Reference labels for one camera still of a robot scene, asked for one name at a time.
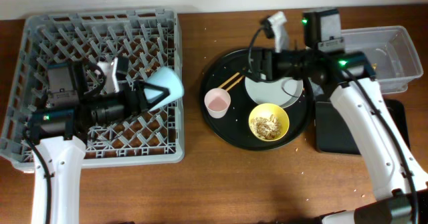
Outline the light blue plastic cup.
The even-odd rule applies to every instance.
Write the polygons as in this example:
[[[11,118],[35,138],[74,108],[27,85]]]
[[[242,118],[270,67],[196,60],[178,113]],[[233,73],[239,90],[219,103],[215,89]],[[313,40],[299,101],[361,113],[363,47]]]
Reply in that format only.
[[[151,75],[145,82],[157,86],[166,87],[169,89],[169,97],[164,101],[165,105],[182,98],[184,95],[184,87],[180,77],[170,68],[161,67],[153,75]]]

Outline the pink plastic cup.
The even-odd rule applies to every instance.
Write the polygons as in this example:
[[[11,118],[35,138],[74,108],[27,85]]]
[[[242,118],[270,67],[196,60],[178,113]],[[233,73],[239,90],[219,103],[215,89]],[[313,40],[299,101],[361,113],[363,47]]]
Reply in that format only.
[[[222,118],[228,111],[231,97],[226,90],[213,88],[205,94],[204,104],[212,118]]]

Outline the food scraps and rice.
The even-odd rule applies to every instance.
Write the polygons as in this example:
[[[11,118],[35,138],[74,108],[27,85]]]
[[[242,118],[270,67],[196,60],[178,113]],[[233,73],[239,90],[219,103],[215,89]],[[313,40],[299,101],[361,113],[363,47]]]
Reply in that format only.
[[[249,127],[258,138],[263,140],[273,140],[281,134],[281,124],[273,114],[269,118],[252,118]]]

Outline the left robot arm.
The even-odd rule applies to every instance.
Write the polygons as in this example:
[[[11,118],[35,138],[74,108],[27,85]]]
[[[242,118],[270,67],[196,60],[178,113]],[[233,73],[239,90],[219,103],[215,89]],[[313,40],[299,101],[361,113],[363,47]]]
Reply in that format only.
[[[101,80],[94,89],[82,62],[48,66],[49,89],[23,130],[35,167],[32,223],[79,221],[80,176],[91,127],[156,110],[184,94],[168,67],[132,84],[125,81],[127,58],[89,67]]]

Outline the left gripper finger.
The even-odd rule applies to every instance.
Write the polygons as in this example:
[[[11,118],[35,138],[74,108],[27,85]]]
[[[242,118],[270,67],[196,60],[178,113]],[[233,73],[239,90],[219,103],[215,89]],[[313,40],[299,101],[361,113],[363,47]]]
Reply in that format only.
[[[156,91],[159,91],[159,92],[162,92],[162,93],[169,93],[169,89],[168,88],[162,87],[162,86],[157,86],[157,85],[154,85],[154,84],[150,84],[148,82],[140,82],[139,86],[143,90],[148,89],[148,90],[156,90]]]
[[[153,111],[165,105],[164,101],[169,97],[168,91],[147,90],[146,99],[148,101],[148,110]]]

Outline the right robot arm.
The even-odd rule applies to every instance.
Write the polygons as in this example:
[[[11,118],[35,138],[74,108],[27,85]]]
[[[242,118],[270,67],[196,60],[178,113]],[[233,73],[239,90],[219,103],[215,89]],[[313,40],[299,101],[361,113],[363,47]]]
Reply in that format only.
[[[286,17],[277,12],[260,22],[273,49],[249,48],[248,75],[256,82],[284,77],[314,82],[345,121],[368,169],[375,202],[329,213],[318,223],[426,223],[427,173],[415,160],[392,119],[366,55],[346,52],[335,8],[302,15],[305,48],[290,50]]]

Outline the yellow plastic bowl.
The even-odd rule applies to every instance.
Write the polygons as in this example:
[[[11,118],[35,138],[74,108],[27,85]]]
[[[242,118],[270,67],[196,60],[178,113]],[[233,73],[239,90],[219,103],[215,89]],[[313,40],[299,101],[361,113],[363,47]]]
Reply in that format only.
[[[275,104],[260,104],[249,114],[251,133],[259,140],[273,142],[283,138],[290,128],[287,112]]]

